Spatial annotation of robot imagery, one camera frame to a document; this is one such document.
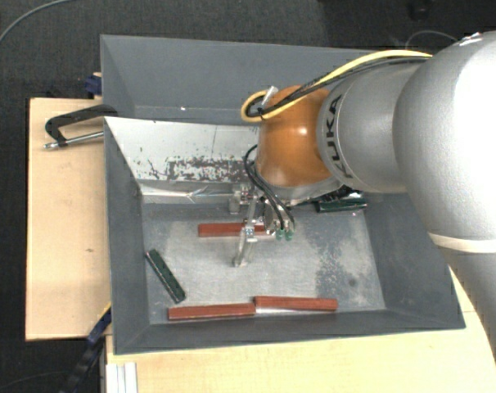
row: black cable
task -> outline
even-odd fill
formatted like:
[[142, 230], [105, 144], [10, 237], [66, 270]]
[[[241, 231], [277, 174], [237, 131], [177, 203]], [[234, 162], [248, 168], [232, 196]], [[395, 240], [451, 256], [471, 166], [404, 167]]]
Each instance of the black cable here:
[[257, 147], [257, 144], [255, 144], [248, 152], [246, 153], [244, 160], [245, 160], [245, 169], [246, 173], [248, 174], [248, 177], [250, 178], [250, 181], [257, 186], [263, 194], [267, 197], [268, 201], [270, 202], [270, 205], [272, 206], [273, 210], [275, 211], [277, 217], [279, 218], [279, 223], [281, 225], [281, 229], [284, 229], [284, 220], [282, 218], [281, 211], [277, 207], [279, 205], [285, 212], [286, 215], [288, 216], [288, 219], [291, 221], [291, 223], [295, 227], [295, 218], [293, 214], [290, 211], [290, 208], [288, 208], [284, 202], [282, 202], [279, 197], [275, 194], [275, 192], [270, 188], [268, 184], [264, 181], [263, 177], [259, 174], [257, 171], [257, 168], [255, 167], [254, 163], [252, 162], [251, 165], [248, 165], [248, 156], [250, 153]]
[[308, 83], [303, 84], [300, 88], [296, 89], [294, 92], [289, 94], [288, 96], [284, 97], [281, 101], [276, 103], [275, 105], [269, 106], [267, 108], [259, 108], [256, 112], [250, 112], [250, 108], [257, 102], [255, 100], [246, 110], [246, 116], [249, 116], [250, 118], [255, 118], [257, 116], [262, 116], [269, 114], [270, 112], [275, 111], [277, 108], [280, 108], [282, 106], [287, 105], [290, 102], [293, 102], [296, 99], [299, 99], [300, 97], [306, 96], [312, 92], [315, 92], [316, 90], [320, 88], [324, 88], [329, 84], [333, 84], [335, 82], [338, 82], [343, 79], [348, 79], [349, 77], [353, 75], [357, 75], [359, 73], [363, 73], [364, 71], [369, 71], [375, 67], [379, 66], [391, 66], [391, 65], [396, 65], [396, 64], [406, 64], [406, 63], [413, 63], [413, 62], [424, 62], [428, 58], [423, 57], [423, 56], [414, 56], [414, 57], [402, 57], [402, 58], [393, 58], [385, 61], [372, 61], [370, 63], [367, 63], [365, 65], [360, 65], [356, 67], [355, 69], [352, 69], [350, 71], [347, 71], [343, 73], [342, 75], [338, 75], [334, 77], [333, 79], [329, 79], [326, 82], [322, 82], [320, 84], [315, 84], [318, 82], [322, 77], [325, 75], [320, 76], [319, 78], [316, 78], [314, 80], [310, 80]]
[[245, 171], [246, 171], [246, 175], [248, 176], [248, 179], [252, 182], [252, 184], [257, 187], [258, 189], [260, 189], [263, 194], [266, 196], [266, 198], [268, 199], [268, 202], [270, 203], [272, 209], [275, 211], [276, 215], [277, 215], [277, 218], [279, 219], [279, 224], [281, 226], [281, 229], [284, 229], [284, 219], [282, 218], [282, 214], [281, 214], [281, 211], [279, 211], [278, 207], [277, 207], [277, 204], [275, 202], [275, 200], [273, 199], [272, 196], [270, 196], [266, 190], [264, 189], [263, 185], [261, 185], [261, 181], [258, 180], [253, 174], [252, 174], [252, 171], [250, 170], [250, 164], [248, 163], [248, 157], [250, 156], [251, 152], [253, 150], [255, 150], [257, 148], [257, 144], [255, 144], [253, 147], [251, 147], [247, 152], [246, 154], [244, 155], [244, 157], [242, 158], [243, 160], [243, 163], [244, 163], [244, 166], [245, 166]]
[[255, 174], [255, 177], [257, 179], [259, 179], [259, 181], [262, 183], [263, 187], [275, 198], [275, 202], [278, 203], [279, 206], [284, 209], [284, 211], [286, 212], [286, 215], [288, 215], [288, 218], [290, 219], [290, 221], [295, 225], [295, 219], [294, 219], [294, 216], [290, 212], [290, 208], [285, 206], [284, 202], [282, 202], [279, 199], [279, 197], [275, 194], [275, 192], [270, 188], [270, 186], [268, 184], [266, 184], [266, 182], [263, 180], [263, 177], [259, 174], [259, 172], [257, 171], [256, 168], [254, 168], [254, 174]]

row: wooden board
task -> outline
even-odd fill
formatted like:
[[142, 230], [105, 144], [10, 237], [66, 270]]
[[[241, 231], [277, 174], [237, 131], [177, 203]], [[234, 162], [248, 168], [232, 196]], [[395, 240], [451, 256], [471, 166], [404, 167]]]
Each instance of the wooden board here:
[[[35, 98], [29, 104], [26, 339], [85, 337], [110, 301], [102, 138], [46, 151], [49, 118], [100, 101]], [[64, 128], [101, 130], [102, 120]]]
[[140, 393], [495, 393], [496, 369], [477, 314], [464, 330], [265, 346], [113, 355], [137, 364]]

